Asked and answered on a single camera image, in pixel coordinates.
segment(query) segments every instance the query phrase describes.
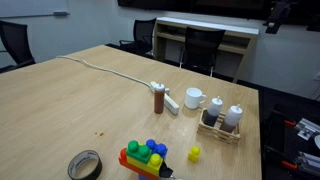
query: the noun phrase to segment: green lego brick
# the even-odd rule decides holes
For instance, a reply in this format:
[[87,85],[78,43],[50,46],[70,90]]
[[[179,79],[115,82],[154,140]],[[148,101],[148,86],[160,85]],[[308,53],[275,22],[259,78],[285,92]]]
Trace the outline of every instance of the green lego brick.
[[126,151],[127,156],[148,164],[152,150],[146,145],[139,145],[137,141],[130,141]]

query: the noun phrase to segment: white cable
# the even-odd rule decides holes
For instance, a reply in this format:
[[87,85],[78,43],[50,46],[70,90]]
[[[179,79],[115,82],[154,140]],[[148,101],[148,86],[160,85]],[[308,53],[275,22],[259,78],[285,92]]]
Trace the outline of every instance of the white cable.
[[107,71],[107,72],[111,72],[111,73],[114,73],[116,75],[119,75],[119,76],[122,76],[122,77],[125,77],[127,79],[131,79],[133,81],[136,81],[136,82],[139,82],[141,84],[144,84],[146,85],[148,88],[150,88],[150,84],[144,82],[144,81],[141,81],[139,79],[136,79],[134,77],[131,77],[131,76],[127,76],[125,74],[122,74],[122,73],[119,73],[119,72],[116,72],[116,71],[113,71],[111,69],[105,69],[105,68],[102,68],[102,67],[99,67],[99,66],[96,66],[96,65],[93,65],[93,64],[90,64],[88,63],[86,60],[84,59],[76,59],[76,58],[73,58],[73,57],[69,57],[69,56],[57,56],[57,58],[66,58],[66,59],[71,59],[71,60],[74,60],[74,61],[78,61],[78,62],[82,62],[84,63],[85,65],[88,65],[89,67],[92,67],[92,68],[95,68],[95,69],[99,69],[99,70],[102,70],[102,71]]

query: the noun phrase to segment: whiteboard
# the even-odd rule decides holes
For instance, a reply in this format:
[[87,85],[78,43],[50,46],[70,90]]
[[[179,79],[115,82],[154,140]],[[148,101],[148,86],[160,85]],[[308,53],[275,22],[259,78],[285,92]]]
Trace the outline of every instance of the whiteboard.
[[54,15],[54,12],[68,14],[67,0],[0,0],[0,17]]

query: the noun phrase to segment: power strip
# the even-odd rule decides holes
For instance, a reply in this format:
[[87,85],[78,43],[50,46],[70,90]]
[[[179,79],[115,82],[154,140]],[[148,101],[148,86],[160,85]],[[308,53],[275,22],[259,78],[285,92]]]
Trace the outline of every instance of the power strip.
[[[154,88],[157,83],[152,81],[150,83],[150,90],[154,93]],[[168,96],[170,89],[166,88],[166,93],[164,94],[164,105],[171,111],[172,114],[177,115],[179,113],[179,105],[175,103],[170,96]]]

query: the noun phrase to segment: red lego brick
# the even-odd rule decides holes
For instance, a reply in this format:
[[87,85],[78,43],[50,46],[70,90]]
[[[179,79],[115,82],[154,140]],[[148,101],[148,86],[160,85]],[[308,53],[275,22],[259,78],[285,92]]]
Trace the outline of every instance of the red lego brick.
[[144,171],[144,170],[142,170],[142,169],[140,169],[140,168],[138,168],[138,167],[136,167],[136,166],[134,166],[134,165],[129,164],[129,163],[127,162],[126,150],[127,150],[127,148],[123,148],[123,149],[121,150],[120,156],[119,156],[119,158],[118,158],[118,159],[119,159],[119,163],[120,163],[122,166],[124,166],[124,167],[126,167],[126,168],[128,168],[128,169],[131,169],[132,171],[134,171],[134,172],[136,172],[136,173],[138,173],[138,174],[141,174],[142,176],[147,177],[147,178],[149,178],[150,180],[159,180],[159,177],[158,177],[158,176],[155,176],[155,175],[153,175],[153,174],[150,174],[150,173],[148,173],[148,172],[146,172],[146,171]]

